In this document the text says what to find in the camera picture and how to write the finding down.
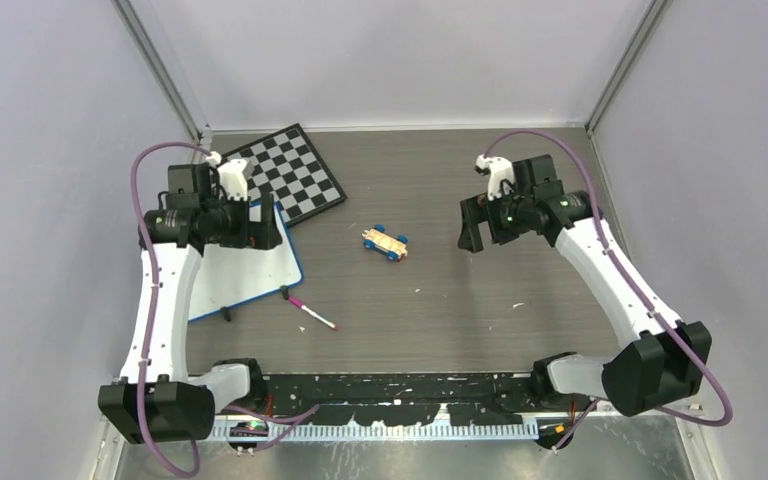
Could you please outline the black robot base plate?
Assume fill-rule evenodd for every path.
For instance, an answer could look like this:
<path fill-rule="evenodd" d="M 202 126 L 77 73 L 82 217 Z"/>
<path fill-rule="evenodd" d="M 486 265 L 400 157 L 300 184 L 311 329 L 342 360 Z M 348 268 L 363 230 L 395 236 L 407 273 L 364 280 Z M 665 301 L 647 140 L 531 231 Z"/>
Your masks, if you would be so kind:
<path fill-rule="evenodd" d="M 538 412 L 570 420 L 590 400 L 540 396 L 528 373 L 264 374 L 235 406 L 273 417 L 316 406 L 313 425 L 428 425 L 446 414 L 454 426 L 512 425 Z"/>

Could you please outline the blue framed whiteboard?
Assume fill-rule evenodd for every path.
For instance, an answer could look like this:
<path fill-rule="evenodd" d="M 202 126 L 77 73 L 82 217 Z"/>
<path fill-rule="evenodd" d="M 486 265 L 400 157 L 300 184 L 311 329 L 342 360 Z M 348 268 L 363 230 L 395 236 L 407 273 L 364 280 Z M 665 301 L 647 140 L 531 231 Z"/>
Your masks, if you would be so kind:
<path fill-rule="evenodd" d="M 304 280 L 279 204 L 274 206 L 274 214 L 282 242 L 273 249 L 231 249 L 215 244 L 205 247 L 190 300 L 191 321 L 275 294 L 283 285 L 293 287 Z"/>

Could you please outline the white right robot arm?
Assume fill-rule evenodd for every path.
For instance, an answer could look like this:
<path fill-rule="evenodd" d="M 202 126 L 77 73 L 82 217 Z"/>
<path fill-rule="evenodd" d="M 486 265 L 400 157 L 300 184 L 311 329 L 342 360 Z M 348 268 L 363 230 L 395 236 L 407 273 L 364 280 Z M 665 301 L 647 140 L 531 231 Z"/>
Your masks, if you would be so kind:
<path fill-rule="evenodd" d="M 476 171 L 485 192 L 460 203 L 460 249 L 483 249 L 481 224 L 503 245 L 534 232 L 546 239 L 584 280 L 610 321 L 619 351 L 608 359 L 563 352 L 533 364 L 529 392 L 544 410 L 570 395 L 604 399 L 625 416 L 696 395 L 712 337 L 701 322 L 686 323 L 658 299 L 619 249 L 588 192 L 565 191 L 551 156 L 511 162 L 480 155 Z"/>

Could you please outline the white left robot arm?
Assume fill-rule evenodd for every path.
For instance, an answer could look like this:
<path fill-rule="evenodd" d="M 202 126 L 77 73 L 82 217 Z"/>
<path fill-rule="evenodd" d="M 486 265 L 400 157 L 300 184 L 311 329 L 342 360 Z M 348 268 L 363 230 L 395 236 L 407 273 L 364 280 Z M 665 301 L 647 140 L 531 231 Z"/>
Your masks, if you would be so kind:
<path fill-rule="evenodd" d="M 244 159 L 173 165 L 166 207 L 137 214 L 144 278 L 135 332 L 118 381 L 98 395 L 101 412 L 131 444 L 202 440 L 226 406 L 253 414 L 265 405 L 255 361 L 222 361 L 195 378 L 186 362 L 191 298 L 205 256 L 241 268 L 283 243 L 272 199 L 250 216 L 252 170 Z"/>

